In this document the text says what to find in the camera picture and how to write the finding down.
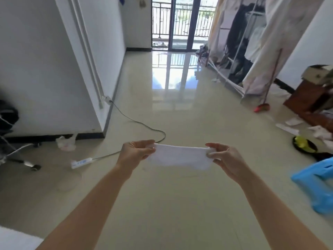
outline hand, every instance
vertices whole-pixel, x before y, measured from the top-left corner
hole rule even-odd
[[[156,151],[155,148],[147,148],[148,145],[154,143],[155,140],[153,139],[124,143],[115,168],[129,178],[132,171],[139,165],[140,161],[146,159]]]
[[[232,180],[242,185],[244,182],[251,181],[256,174],[249,168],[239,151],[235,147],[219,143],[206,143],[207,147],[216,149],[216,152],[207,154],[207,157],[214,159],[223,171]]]

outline chair wheel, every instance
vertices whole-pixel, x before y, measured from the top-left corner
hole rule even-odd
[[[34,165],[33,167],[30,168],[31,171],[38,171],[42,168],[40,165]]]
[[[41,145],[42,145],[42,143],[35,143],[35,144],[33,145],[33,147],[37,148],[37,147],[40,147]]]

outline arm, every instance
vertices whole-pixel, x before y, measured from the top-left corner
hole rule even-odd
[[[141,160],[155,152],[154,140],[125,143],[115,167],[40,244],[37,250],[94,249],[119,191]]]
[[[214,163],[243,189],[272,249],[328,250],[324,243],[248,167],[234,147],[217,143],[207,143],[206,146],[217,150],[207,156],[214,158]]]

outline white towel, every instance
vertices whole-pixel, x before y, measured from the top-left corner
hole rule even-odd
[[[159,166],[191,166],[196,169],[207,169],[213,159],[207,153],[216,152],[214,148],[182,147],[153,144],[156,152],[149,155],[147,160]]]

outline white wall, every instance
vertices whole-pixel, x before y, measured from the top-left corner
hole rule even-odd
[[[152,47],[152,1],[139,7],[138,0],[125,0],[121,7],[126,47]]]
[[[278,79],[297,88],[301,74],[311,65],[333,64],[333,0],[324,0]]]
[[[0,0],[0,98],[12,136],[102,130],[54,0]]]
[[[99,108],[98,97],[71,5],[68,0],[56,0],[56,3],[98,121],[104,128],[109,106],[104,103],[104,108]],[[119,0],[79,0],[79,4],[103,91],[112,97],[126,51]]]

